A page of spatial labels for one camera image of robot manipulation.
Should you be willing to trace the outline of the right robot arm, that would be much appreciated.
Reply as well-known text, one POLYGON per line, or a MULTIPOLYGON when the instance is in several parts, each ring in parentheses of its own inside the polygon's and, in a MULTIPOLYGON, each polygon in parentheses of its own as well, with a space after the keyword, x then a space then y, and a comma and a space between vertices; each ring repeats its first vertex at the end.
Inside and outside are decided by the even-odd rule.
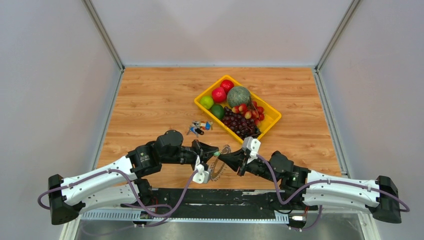
POLYGON ((279 151, 269 160, 253 156, 247 149, 221 154, 218 159, 239 176, 251 173, 273 182, 278 201, 292 209, 335 206, 370 213, 374 219, 391 224, 400 224, 401 213, 408 211, 388 176, 371 180, 332 176, 297 166, 279 151))

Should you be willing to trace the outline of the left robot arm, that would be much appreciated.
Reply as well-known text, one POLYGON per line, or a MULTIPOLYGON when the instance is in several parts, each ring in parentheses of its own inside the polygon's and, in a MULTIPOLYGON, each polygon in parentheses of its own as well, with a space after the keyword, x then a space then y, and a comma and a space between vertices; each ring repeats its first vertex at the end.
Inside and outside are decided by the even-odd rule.
POLYGON ((163 164, 190 165, 193 170, 190 180, 207 183, 210 179, 207 162, 219 148, 197 139, 191 146, 183 146, 183 140, 179 131, 168 130, 106 166, 73 177, 50 176, 47 209, 51 224, 68 223, 82 213, 108 205, 149 206, 153 193, 144 177, 158 173, 163 164))

